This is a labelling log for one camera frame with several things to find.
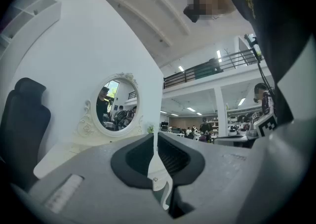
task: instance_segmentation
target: man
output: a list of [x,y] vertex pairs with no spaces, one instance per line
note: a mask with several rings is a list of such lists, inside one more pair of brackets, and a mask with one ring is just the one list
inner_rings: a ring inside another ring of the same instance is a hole
[[189,134],[192,132],[192,130],[190,129],[190,127],[188,127],[187,131],[186,131],[186,136],[189,136]]
[[206,135],[206,141],[209,141],[210,140],[210,134],[213,133],[213,127],[212,127],[211,123],[207,123],[207,118],[206,117],[203,117],[202,121],[203,121],[203,123],[199,127],[199,130],[203,134],[208,132],[208,134]]
[[123,110],[123,108],[124,108],[123,106],[119,106],[118,111],[116,111],[116,112],[114,113],[113,120],[115,119],[115,116],[116,116],[120,111]]
[[137,106],[134,106],[133,109],[127,111],[126,117],[123,118],[119,123],[120,130],[127,127],[131,123],[136,114],[136,110]]
[[99,121],[103,122],[103,114],[108,114],[108,105],[109,102],[104,100],[108,95],[109,89],[107,87],[103,87],[97,98],[97,116]]
[[271,94],[268,91],[267,87],[263,83],[256,84],[254,88],[255,99],[254,101],[262,101],[262,113],[263,115],[275,112],[274,103],[271,98]]
[[313,28],[308,24],[313,11],[302,11],[294,2],[309,5],[309,0],[194,0],[193,9],[185,13],[195,22],[197,16],[218,17],[237,9],[250,22],[276,83],[279,124],[291,121],[293,116],[277,83],[299,57]]

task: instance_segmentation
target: white column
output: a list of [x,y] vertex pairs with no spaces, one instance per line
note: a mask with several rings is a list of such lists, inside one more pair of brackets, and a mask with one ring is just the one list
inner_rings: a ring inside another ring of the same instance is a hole
[[222,89],[220,86],[214,88],[216,105],[217,105],[217,116],[218,116],[218,136],[227,135],[227,120],[226,120],[226,110],[222,95]]

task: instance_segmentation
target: chair backrest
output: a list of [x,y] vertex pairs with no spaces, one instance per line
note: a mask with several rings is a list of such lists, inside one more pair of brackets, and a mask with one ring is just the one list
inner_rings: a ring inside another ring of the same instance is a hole
[[45,86],[22,78],[6,100],[0,125],[0,155],[11,181],[27,190],[37,180],[40,142],[50,121],[50,111],[41,104]]

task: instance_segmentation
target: ceiling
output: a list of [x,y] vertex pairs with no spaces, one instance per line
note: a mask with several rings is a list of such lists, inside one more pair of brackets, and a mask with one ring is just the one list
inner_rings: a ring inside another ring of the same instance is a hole
[[228,37],[252,32],[235,11],[216,20],[192,23],[188,0],[107,0],[142,41],[159,67]]
[[[274,87],[275,85],[272,77],[268,76],[266,78],[270,86]],[[261,82],[263,82],[262,79],[258,78],[222,87],[224,105],[228,104],[229,109],[245,109],[247,107],[258,105],[258,103],[253,101],[253,89],[256,84]],[[246,99],[242,105],[238,106],[242,98]],[[196,112],[188,110],[187,107],[193,108]],[[161,103],[161,110],[167,112],[168,115],[174,113],[180,116],[197,116],[197,112],[202,115],[215,113],[217,105],[214,89],[181,95],[175,98],[163,99]]]

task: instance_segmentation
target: railing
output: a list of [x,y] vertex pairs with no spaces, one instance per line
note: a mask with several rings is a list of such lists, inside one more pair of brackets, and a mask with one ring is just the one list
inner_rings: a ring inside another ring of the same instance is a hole
[[128,94],[128,99],[130,100],[130,99],[132,99],[132,98],[136,98],[136,92],[135,92],[135,91],[130,92],[130,93]]
[[212,58],[206,63],[196,65],[184,72],[176,73],[164,78],[163,88],[169,88],[177,84],[186,83],[202,77],[221,73],[225,70],[236,69],[238,66],[248,66],[257,62],[253,49],[243,50],[228,54],[221,58]]

